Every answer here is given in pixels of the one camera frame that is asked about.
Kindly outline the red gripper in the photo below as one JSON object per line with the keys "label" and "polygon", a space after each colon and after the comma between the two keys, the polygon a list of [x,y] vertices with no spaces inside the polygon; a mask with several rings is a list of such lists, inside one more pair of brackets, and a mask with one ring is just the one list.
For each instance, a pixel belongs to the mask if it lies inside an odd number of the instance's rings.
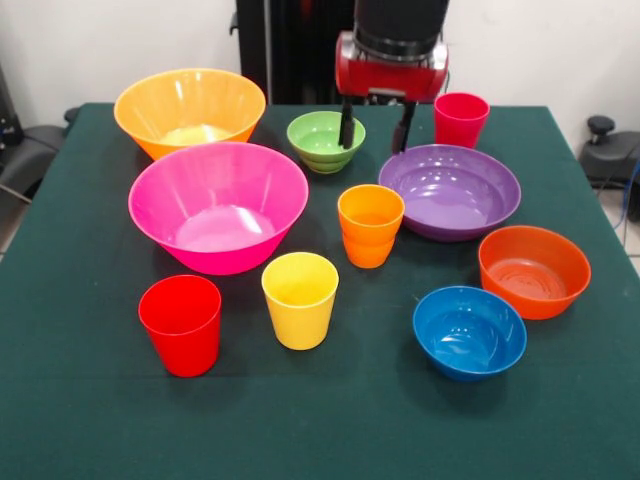
{"label": "red gripper", "polygon": [[393,153],[404,152],[415,113],[415,102],[431,103],[438,96],[447,77],[448,63],[448,47],[440,40],[425,59],[398,62],[367,53],[357,45],[352,32],[341,32],[335,53],[336,86],[344,96],[338,145],[344,149],[350,149],[353,145],[353,97],[383,95],[406,100],[391,147]]}

